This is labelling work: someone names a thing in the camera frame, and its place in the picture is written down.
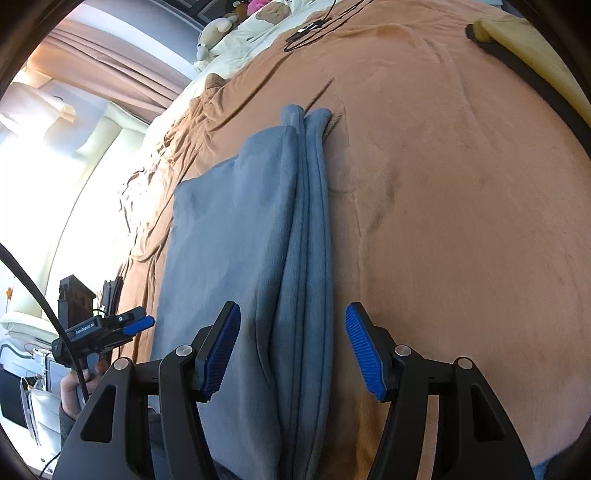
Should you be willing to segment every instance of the teddy bear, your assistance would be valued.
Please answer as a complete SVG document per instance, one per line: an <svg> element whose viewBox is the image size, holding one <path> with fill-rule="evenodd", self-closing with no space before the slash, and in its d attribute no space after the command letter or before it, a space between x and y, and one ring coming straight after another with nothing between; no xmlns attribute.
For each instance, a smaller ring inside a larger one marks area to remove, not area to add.
<svg viewBox="0 0 591 480"><path fill-rule="evenodd" d="M197 61L206 60L209 57L209 51L220 42L237 21L238 16L231 15L228 18L216 18L209 22L199 35Z"/></svg>

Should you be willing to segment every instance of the wrinkled fabric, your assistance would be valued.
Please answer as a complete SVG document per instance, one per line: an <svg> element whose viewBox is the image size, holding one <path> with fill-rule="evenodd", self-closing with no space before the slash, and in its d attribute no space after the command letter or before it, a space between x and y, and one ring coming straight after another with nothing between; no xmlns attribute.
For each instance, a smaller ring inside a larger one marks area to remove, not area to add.
<svg viewBox="0 0 591 480"><path fill-rule="evenodd" d="M504 13L374 0L292 53L286 32L231 80L208 78L151 160L158 168L122 198L136 241L121 308L155 313L174 186L237 155L289 103L333 112L335 357L320 479L365 480L388 412L345 332L352 301L426 358L471 357L532 464L573 443L591 413L591 163L538 93L466 38L484 15ZM150 336L128 355L148 359ZM431 478L436 399L430 407L420 480Z"/></svg>
<svg viewBox="0 0 591 480"><path fill-rule="evenodd" d="M329 118L288 106L280 127L174 194L152 359L238 303L222 387L199 411L214 460L243 479L311 480L320 457L333 342Z"/></svg>

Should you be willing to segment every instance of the folded blue towel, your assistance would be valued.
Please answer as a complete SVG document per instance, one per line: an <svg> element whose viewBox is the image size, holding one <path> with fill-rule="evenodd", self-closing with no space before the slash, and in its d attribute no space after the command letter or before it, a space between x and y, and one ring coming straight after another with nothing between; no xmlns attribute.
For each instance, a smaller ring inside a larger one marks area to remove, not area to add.
<svg viewBox="0 0 591 480"><path fill-rule="evenodd" d="M241 331L200 405L214 460L245 480L314 478L329 405L333 283L322 134L330 112L290 105L280 127L174 194L152 358L211 325Z"/></svg>

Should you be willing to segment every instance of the beige curtain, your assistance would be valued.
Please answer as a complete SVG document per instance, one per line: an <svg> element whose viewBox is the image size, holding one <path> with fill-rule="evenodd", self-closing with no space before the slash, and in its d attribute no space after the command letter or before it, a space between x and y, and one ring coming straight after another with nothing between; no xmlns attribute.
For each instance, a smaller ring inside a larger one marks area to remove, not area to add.
<svg viewBox="0 0 591 480"><path fill-rule="evenodd" d="M164 112L190 82L140 48L70 20L43 40L28 65L109 99L147 122Z"/></svg>

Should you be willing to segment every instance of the bed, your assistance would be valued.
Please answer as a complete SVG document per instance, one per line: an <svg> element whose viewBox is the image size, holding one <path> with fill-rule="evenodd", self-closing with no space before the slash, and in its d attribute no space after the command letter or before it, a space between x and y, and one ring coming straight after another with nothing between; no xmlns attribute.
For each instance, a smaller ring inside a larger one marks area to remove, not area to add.
<svg viewBox="0 0 591 480"><path fill-rule="evenodd" d="M329 108L335 357L317 477L365 478L387 412L349 346L352 301L427 358L474 359L531 463L542 462L591 413L589 158L535 91L466 39L468 23L497 9L366 0L346 24L285 52L291 31L331 3L302 2L258 33L243 24L150 125L121 191L132 246L120 308L157 312L181 181L236 155L289 103ZM343 0L333 15L353 5ZM122 354L146 361L151 343L144 332Z"/></svg>

